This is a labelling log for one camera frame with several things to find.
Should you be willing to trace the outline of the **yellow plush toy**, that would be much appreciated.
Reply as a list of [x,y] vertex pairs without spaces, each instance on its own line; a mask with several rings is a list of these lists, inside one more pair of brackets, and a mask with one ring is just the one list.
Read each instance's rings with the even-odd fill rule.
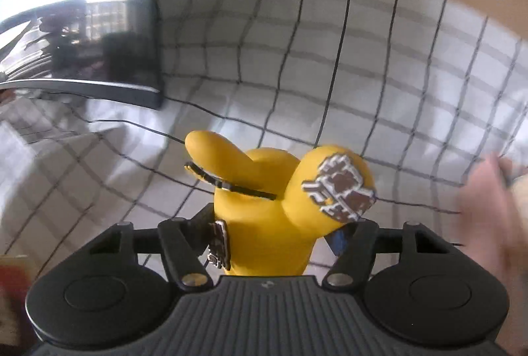
[[192,131],[185,168],[215,189],[208,258],[227,275],[301,275],[318,239],[359,221],[376,201],[367,163],[338,145],[301,158],[276,148],[243,151]]

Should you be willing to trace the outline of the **pink box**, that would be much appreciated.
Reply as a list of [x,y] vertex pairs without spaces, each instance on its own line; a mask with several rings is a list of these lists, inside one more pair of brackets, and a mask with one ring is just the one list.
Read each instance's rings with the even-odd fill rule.
[[511,355],[527,354],[527,222],[521,219],[506,179],[509,158],[491,154],[458,192],[458,235],[463,252],[505,286],[507,319],[497,343]]

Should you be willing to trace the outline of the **checkered white tablecloth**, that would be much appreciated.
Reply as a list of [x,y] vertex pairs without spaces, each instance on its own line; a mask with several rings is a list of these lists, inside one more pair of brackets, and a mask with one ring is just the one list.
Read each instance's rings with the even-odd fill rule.
[[1,107],[1,252],[43,273],[114,223],[189,217],[210,186],[193,130],[301,156],[365,156],[382,226],[451,242],[455,193],[490,152],[527,161],[527,42],[457,0],[157,0],[159,110],[59,93]]

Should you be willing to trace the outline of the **dark monitor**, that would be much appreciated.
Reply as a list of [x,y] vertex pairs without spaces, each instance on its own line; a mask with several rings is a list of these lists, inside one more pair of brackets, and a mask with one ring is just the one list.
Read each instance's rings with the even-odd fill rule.
[[159,108],[156,0],[1,0],[1,86]]

